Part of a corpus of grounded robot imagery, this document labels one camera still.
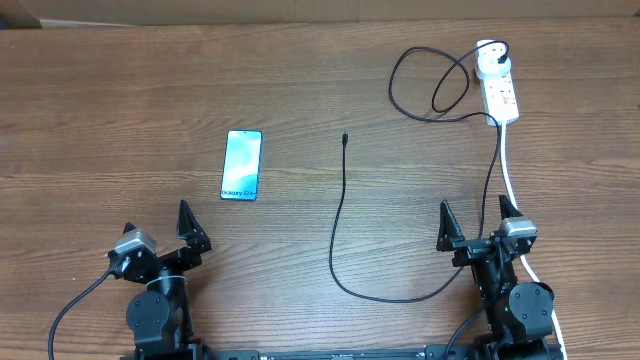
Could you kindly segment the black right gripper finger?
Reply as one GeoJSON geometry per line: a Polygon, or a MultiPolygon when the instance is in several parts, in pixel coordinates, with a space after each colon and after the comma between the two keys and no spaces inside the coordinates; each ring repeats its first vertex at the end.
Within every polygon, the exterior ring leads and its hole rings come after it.
{"type": "Polygon", "coordinates": [[[499,196],[499,205],[502,219],[522,217],[522,213],[516,208],[507,195],[499,196]]]}
{"type": "Polygon", "coordinates": [[[449,203],[443,200],[440,203],[440,227],[436,250],[440,252],[454,251],[464,240],[464,234],[449,203]]]}

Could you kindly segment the blue Samsung Galaxy smartphone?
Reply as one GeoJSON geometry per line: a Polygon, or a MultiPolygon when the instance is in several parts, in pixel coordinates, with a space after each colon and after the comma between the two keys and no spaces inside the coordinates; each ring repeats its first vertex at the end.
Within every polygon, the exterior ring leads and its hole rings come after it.
{"type": "Polygon", "coordinates": [[[261,131],[231,130],[228,133],[220,190],[222,199],[257,199],[262,145],[261,131]]]}

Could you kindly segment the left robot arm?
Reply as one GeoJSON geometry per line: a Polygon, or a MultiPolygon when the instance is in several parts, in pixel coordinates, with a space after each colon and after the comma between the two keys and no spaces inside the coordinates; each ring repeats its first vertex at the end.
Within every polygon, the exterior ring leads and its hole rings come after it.
{"type": "Polygon", "coordinates": [[[108,253],[109,273],[145,286],[129,303],[126,321],[134,334],[135,359],[210,359],[211,351],[195,339],[185,273],[202,264],[210,239],[189,204],[181,201],[176,236],[186,245],[156,254],[156,241],[128,223],[108,253]]]}

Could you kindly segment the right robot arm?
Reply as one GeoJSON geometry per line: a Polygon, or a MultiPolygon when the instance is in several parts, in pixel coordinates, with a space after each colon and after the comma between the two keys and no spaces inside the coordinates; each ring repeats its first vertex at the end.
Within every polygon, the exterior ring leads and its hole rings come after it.
{"type": "Polygon", "coordinates": [[[540,281],[520,283],[513,261],[530,252],[536,238],[534,222],[507,196],[499,197],[501,223],[487,238],[467,240],[447,201],[440,203],[436,249],[453,254],[455,267],[469,267],[482,306],[460,325],[447,343],[444,359],[555,360],[559,345],[553,333],[554,293],[540,281]]]}

